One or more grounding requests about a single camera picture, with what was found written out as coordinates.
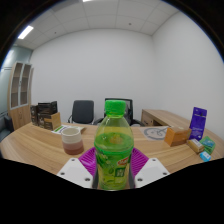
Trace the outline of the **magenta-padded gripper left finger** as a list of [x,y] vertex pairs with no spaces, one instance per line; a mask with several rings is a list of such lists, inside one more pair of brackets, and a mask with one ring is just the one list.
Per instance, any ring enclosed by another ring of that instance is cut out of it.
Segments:
[[97,188],[97,161],[95,148],[79,158],[70,158],[57,175],[84,188]]

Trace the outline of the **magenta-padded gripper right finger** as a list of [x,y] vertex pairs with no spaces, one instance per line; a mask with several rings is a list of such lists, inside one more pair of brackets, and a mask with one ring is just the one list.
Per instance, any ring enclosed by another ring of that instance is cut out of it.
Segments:
[[157,158],[148,158],[137,148],[132,150],[129,166],[129,186],[140,188],[169,175]]

